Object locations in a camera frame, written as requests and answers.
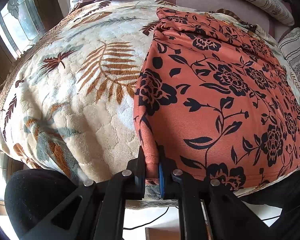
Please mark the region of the black round stool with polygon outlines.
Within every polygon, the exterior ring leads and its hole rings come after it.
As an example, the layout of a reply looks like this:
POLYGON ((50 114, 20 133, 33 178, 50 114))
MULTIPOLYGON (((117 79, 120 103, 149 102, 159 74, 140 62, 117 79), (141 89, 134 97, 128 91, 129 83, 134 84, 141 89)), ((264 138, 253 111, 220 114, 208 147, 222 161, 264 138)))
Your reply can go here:
POLYGON ((6 185, 5 208, 18 238, 23 238, 77 188, 57 171, 15 172, 6 185))

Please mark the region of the pink quilted bed sheet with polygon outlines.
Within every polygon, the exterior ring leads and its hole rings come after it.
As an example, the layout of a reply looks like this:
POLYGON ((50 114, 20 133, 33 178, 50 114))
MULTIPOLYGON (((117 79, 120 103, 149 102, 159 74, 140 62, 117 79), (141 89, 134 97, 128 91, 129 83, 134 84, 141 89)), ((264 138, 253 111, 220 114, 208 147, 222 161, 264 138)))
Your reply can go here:
POLYGON ((198 11, 217 11, 226 9, 233 12, 244 22, 259 24, 277 42, 293 29, 277 21, 262 9, 245 0, 165 0, 181 7, 196 9, 198 11))

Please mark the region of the orange floral garment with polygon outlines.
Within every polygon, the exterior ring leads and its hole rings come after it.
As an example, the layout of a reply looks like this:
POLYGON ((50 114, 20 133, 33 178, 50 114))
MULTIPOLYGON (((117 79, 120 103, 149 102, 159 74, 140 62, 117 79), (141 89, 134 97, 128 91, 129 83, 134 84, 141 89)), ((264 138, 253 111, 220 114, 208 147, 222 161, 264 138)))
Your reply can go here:
POLYGON ((270 48, 208 14, 157 17, 134 98, 147 179, 162 156, 234 191, 300 170, 300 105, 270 48))

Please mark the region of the stained glass window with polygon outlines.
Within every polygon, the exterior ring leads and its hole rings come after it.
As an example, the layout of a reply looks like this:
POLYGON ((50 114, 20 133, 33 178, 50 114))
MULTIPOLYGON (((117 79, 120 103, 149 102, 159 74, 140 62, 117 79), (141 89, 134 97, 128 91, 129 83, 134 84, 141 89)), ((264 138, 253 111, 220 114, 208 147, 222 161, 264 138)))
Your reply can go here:
POLYGON ((0 36, 15 59, 32 48, 44 33, 34 0, 8 0, 0 11, 0 36))

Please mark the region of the cream leaf pattern blanket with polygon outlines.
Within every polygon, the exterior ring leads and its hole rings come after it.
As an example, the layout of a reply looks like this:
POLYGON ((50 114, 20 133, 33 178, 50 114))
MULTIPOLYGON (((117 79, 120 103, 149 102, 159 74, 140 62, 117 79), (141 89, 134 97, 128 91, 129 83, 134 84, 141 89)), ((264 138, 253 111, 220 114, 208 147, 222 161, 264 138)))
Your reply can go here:
MULTIPOLYGON (((247 27, 227 12, 198 12, 163 1, 102 1, 66 16, 7 77, 0 93, 0 152, 30 168, 62 172, 74 182, 101 182, 123 170, 143 150, 134 98, 159 7, 208 14, 263 41, 286 70, 300 105, 300 84, 291 66, 259 26, 247 27)), ((293 173, 233 191, 251 194, 293 173)))

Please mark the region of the striped floral folded quilt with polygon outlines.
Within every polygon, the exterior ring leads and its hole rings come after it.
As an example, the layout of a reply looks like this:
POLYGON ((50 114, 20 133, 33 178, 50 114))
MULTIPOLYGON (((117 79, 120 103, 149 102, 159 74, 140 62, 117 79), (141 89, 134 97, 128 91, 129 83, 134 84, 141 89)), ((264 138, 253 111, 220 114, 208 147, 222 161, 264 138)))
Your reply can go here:
POLYGON ((279 49, 300 82, 300 28, 291 30, 280 42, 279 49))

